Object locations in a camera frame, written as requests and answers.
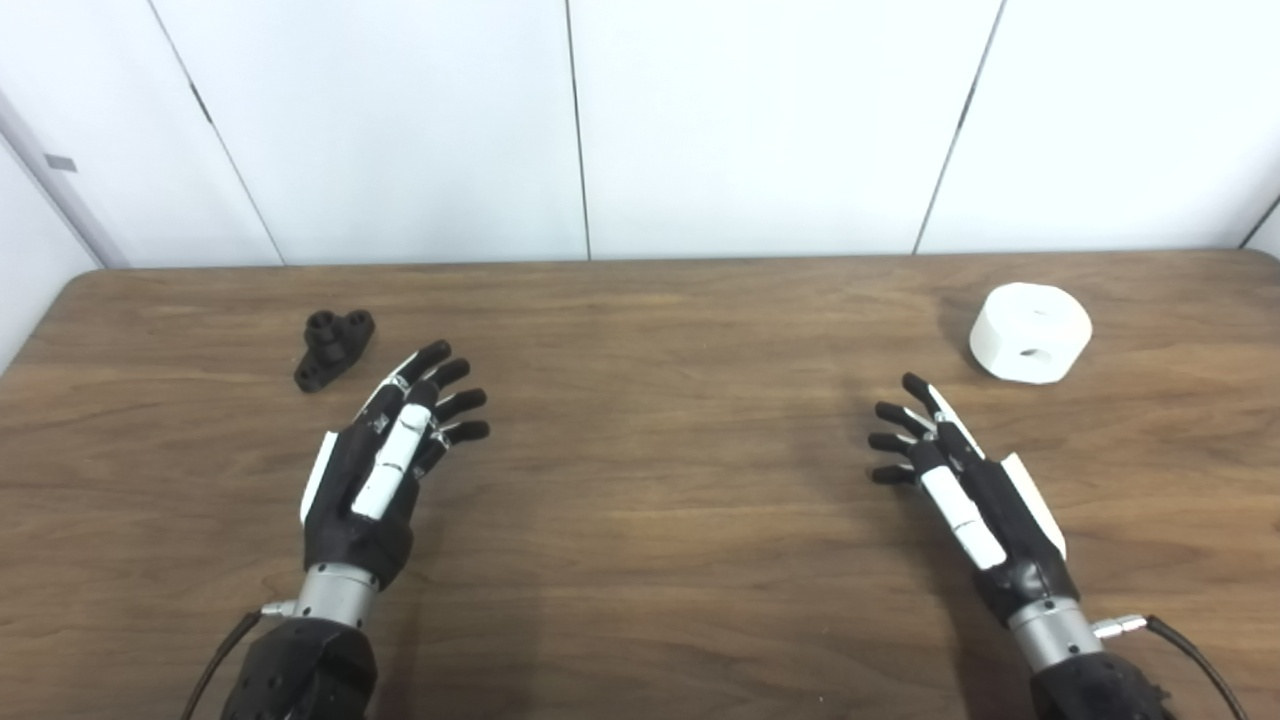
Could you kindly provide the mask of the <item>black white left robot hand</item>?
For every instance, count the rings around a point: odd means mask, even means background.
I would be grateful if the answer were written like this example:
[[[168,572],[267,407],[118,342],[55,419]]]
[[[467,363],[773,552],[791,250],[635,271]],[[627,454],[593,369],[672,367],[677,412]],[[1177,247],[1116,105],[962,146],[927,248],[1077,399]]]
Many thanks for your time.
[[[325,434],[300,505],[306,570],[351,566],[380,591],[404,570],[424,479],[454,446],[492,432],[462,418],[486,404],[484,389],[448,392],[470,372],[436,340],[392,370],[347,427]]]

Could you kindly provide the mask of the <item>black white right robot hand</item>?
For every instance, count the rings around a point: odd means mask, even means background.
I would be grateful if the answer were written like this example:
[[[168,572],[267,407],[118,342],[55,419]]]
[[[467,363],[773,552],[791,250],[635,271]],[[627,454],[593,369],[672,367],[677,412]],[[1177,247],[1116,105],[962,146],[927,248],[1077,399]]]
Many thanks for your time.
[[[870,482],[915,488],[934,505],[974,568],[977,593],[1000,623],[1027,606],[1078,601],[1061,530],[1036,483],[1009,460],[988,457],[932,383],[908,372],[902,388],[922,410],[876,404],[876,416],[899,432],[873,432],[867,442],[900,460],[870,469]]]

